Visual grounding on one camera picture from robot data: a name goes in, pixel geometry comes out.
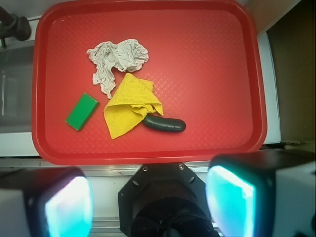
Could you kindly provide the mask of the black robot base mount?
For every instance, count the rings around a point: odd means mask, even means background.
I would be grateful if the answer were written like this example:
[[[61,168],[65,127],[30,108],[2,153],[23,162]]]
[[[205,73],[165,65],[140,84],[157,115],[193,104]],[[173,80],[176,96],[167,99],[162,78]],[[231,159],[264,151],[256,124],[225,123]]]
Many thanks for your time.
[[[182,163],[145,164],[118,192],[128,237],[217,237],[206,184]]]

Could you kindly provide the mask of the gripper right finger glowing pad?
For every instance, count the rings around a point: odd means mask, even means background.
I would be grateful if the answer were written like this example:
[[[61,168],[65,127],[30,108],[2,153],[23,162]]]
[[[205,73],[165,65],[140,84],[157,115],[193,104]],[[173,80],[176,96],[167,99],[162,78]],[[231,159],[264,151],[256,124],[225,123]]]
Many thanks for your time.
[[[316,155],[302,150],[217,155],[209,163],[206,199],[226,237],[313,237]]]

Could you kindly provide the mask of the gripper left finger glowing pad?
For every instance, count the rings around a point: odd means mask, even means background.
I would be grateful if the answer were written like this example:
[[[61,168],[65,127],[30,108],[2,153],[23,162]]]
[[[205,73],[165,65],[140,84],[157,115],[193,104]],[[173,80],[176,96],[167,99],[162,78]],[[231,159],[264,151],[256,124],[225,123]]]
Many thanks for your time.
[[[78,167],[0,172],[2,237],[87,237],[93,208],[91,182]]]

